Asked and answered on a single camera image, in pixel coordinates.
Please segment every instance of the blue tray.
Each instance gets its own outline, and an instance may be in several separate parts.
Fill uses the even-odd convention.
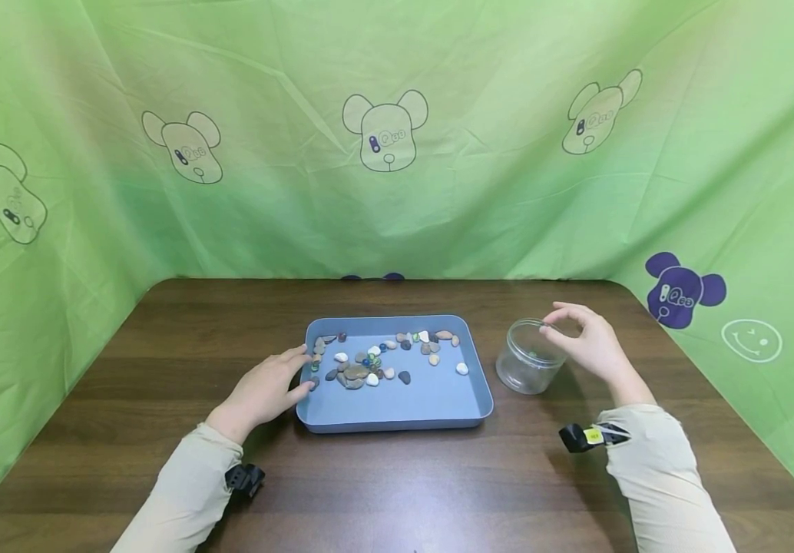
[[[454,348],[447,341],[437,355],[437,366],[422,355],[421,342],[413,343],[409,351],[397,347],[381,355],[382,369],[395,368],[397,373],[408,371],[409,385],[398,378],[382,379],[378,386],[357,390],[343,388],[337,380],[327,382],[323,377],[339,363],[335,354],[344,351],[351,364],[358,351],[366,351],[397,333],[427,330],[435,333],[448,330],[459,337]],[[471,339],[468,324],[455,315],[370,316],[355,319],[318,319],[308,327],[305,343],[309,354],[318,336],[346,333],[344,343],[326,346],[323,361],[316,373],[311,366],[302,368],[300,380],[316,376],[320,384],[296,407],[299,420],[316,433],[378,432],[382,430],[467,429],[479,425],[492,413],[492,394],[480,366],[477,349]],[[468,374],[455,371],[465,362]]]

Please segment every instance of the left hand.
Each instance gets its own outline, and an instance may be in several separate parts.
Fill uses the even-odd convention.
[[[269,356],[253,367],[234,386],[228,399],[213,409],[207,417],[207,425],[239,445],[256,426],[273,420],[302,401],[314,384],[304,382],[291,390],[289,383],[311,360],[305,350],[303,344],[280,355]]]

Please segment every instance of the beige sleeve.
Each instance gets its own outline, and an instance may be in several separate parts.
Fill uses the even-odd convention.
[[[201,423],[170,455],[157,484],[124,534],[117,553],[192,553],[222,518],[230,498],[224,473],[243,449]]]
[[[607,446],[606,470],[630,503],[640,553],[735,551],[679,421],[658,406],[624,406],[602,412],[598,422],[631,436]]]

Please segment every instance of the hand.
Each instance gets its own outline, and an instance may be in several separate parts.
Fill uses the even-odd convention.
[[[578,365],[606,380],[616,406],[655,404],[652,392],[620,348],[612,325],[584,305],[554,302],[554,307],[556,310],[545,316],[543,321],[548,325],[566,319],[576,321],[581,326],[581,336],[570,338],[553,327],[542,326],[544,337],[565,351]]]
[[[288,349],[280,355],[269,356],[234,386],[228,399],[213,409],[207,424],[241,444],[256,426],[267,423],[295,406],[308,396],[313,382],[304,382],[294,389],[289,383],[311,357],[305,355],[306,346]]]

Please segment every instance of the right hand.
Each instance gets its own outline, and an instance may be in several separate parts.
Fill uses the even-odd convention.
[[[624,350],[620,348],[612,325],[590,308],[576,303],[554,302],[556,310],[544,317],[548,325],[573,320],[581,326],[581,336],[570,338],[559,330],[542,326],[541,333],[548,341],[566,352],[578,365],[606,382],[622,378],[634,371]]]

